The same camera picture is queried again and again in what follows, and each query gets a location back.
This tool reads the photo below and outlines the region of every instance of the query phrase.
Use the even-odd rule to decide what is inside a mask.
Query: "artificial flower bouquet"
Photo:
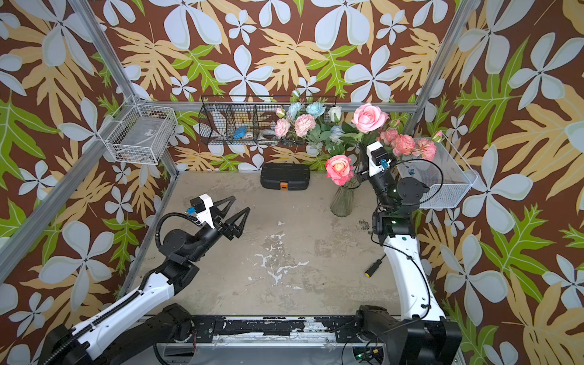
[[[305,104],[300,102],[299,96],[295,93],[292,94],[290,101],[288,110],[276,109],[279,118],[274,128],[276,138],[282,142],[306,140],[309,144],[322,148],[322,143],[331,136],[332,125],[340,120],[340,107],[330,107],[326,112],[326,99],[319,98],[314,101],[314,98],[309,96]]]
[[[388,119],[388,114],[382,112],[379,107],[366,103],[355,110],[350,124],[343,122],[340,126],[333,126],[325,143],[325,149],[331,156],[326,162],[327,177],[339,186],[354,177],[354,166],[345,155],[345,151],[360,142],[363,145],[369,145],[375,140],[381,142],[392,159],[410,155],[428,161],[434,159],[436,155],[434,143],[442,140],[442,131],[432,138],[420,138],[415,141],[412,136],[399,133],[403,128],[399,119],[392,119],[389,122]]]

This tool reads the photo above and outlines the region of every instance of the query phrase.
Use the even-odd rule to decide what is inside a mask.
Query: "pink carnation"
[[[434,156],[436,156],[436,145],[429,138],[417,140],[416,150],[412,151],[412,155],[432,161],[434,160]]]
[[[276,122],[276,128],[275,128],[275,132],[276,132],[276,137],[278,138],[282,138],[284,137],[288,131],[290,129],[290,122],[287,121],[286,119],[278,119],[278,121]]]
[[[304,114],[296,118],[296,122],[294,122],[294,131],[296,131],[297,136],[304,137],[308,131],[316,128],[316,126],[317,123],[315,122],[314,117],[310,114]]]
[[[380,138],[386,146],[394,147],[395,139],[399,136],[399,133],[395,129],[390,129],[387,132],[381,132]]]
[[[396,157],[400,157],[401,155],[408,156],[416,148],[416,142],[414,142],[411,135],[398,135],[394,144],[393,153]]]

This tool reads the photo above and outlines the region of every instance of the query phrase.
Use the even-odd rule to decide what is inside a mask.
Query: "pink rose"
[[[367,103],[355,110],[352,122],[357,126],[359,131],[367,133],[381,127],[387,118],[387,114],[382,112],[379,107]]]
[[[337,185],[344,185],[353,178],[351,160],[345,155],[337,155],[326,160],[326,177]]]

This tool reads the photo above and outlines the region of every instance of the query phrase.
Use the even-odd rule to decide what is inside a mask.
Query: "brown wallpaper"
[[[567,0],[487,1],[430,100],[436,118],[420,124],[457,140],[483,181],[456,209],[418,216],[467,364],[584,363],[583,11]]]
[[[0,20],[0,189],[4,191],[0,246],[4,246],[94,142],[104,117],[117,109],[122,98],[65,0],[0,1]],[[45,52],[43,44],[49,44]],[[61,323],[71,326],[114,301],[146,234],[146,223],[151,223],[160,204],[168,174],[163,166],[109,161],[100,160],[0,285],[2,363],[35,361],[39,343],[50,329]],[[113,194],[115,189],[122,204]],[[67,240],[69,230],[79,239]],[[80,264],[67,274],[54,265],[56,256],[73,262],[91,256],[95,262],[90,270],[90,264]]]
[[[141,95],[170,100],[176,88],[174,95],[182,101],[189,94],[194,100],[201,95],[290,95],[296,88],[306,92],[309,87],[309,92],[336,96],[338,101],[388,101],[391,95],[397,102],[408,102],[423,84],[457,6],[442,0],[346,4],[339,0],[337,5],[323,0],[208,0],[180,6],[174,0],[138,0],[116,6],[119,3],[91,5],[122,64],[140,68],[128,72],[143,89]],[[352,14],[350,25],[343,12]],[[205,26],[197,29],[191,14]],[[332,19],[338,14],[342,20],[336,24]],[[317,39],[318,24],[322,35]],[[369,34],[360,34],[367,28]],[[335,29],[339,30],[333,42]],[[238,57],[235,51],[240,47],[249,55]],[[373,57],[378,50],[378,57]],[[236,87],[243,77],[235,58],[250,74],[246,88]],[[345,75],[359,64],[368,74],[354,68],[353,76]],[[240,76],[226,72],[226,66]],[[371,87],[351,96],[373,76],[381,92]]]

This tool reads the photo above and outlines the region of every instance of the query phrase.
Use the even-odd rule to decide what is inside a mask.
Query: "small box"
[[[306,165],[268,162],[262,167],[260,182],[266,189],[306,190],[310,170]]]

